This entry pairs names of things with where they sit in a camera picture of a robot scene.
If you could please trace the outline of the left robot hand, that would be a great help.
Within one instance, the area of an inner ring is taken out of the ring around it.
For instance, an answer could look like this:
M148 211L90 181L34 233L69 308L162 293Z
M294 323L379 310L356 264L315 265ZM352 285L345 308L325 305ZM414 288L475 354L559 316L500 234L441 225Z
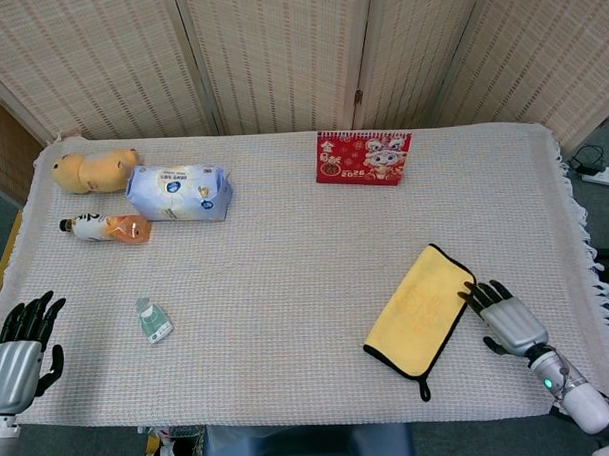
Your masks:
M19 415L62 376L63 346L49 346L66 299L49 291L19 303L6 316L0 332L0 416Z

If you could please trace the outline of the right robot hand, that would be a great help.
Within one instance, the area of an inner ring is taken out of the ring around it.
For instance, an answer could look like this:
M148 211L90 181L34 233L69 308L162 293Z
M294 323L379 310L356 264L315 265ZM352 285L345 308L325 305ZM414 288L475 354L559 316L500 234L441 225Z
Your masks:
M488 283L465 282L468 291L457 295L491 330L485 345L498 355L529 357L530 352L549 343L548 333L520 298L505 285L491 279Z

